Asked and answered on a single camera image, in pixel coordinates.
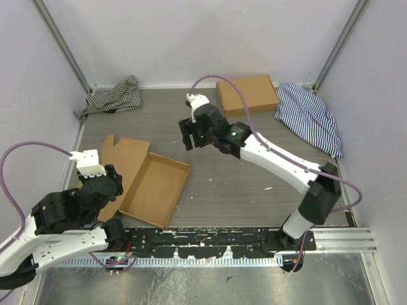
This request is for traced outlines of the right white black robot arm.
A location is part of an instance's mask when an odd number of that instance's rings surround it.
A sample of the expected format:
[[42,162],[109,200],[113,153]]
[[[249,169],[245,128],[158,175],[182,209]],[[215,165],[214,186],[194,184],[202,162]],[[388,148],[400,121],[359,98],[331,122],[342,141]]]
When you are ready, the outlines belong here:
[[190,118],[179,121],[186,150],[212,145],[223,154],[254,163],[292,185],[304,197],[299,207],[279,228],[277,243],[289,251],[301,245],[303,235],[314,225],[325,223],[341,191],[332,176],[338,169],[310,163],[267,141],[242,122],[230,124],[216,106],[198,107]]

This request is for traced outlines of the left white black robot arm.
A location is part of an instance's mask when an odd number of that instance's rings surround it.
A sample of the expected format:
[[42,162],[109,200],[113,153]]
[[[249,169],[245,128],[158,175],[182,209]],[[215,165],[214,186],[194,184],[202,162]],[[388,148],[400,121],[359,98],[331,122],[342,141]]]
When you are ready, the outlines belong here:
[[81,187],[47,194],[32,208],[25,227],[1,244],[1,290],[31,282],[38,273],[77,255],[99,250],[121,252],[128,243],[118,219],[87,228],[100,211],[123,193],[122,177],[113,165],[104,175],[85,178]]

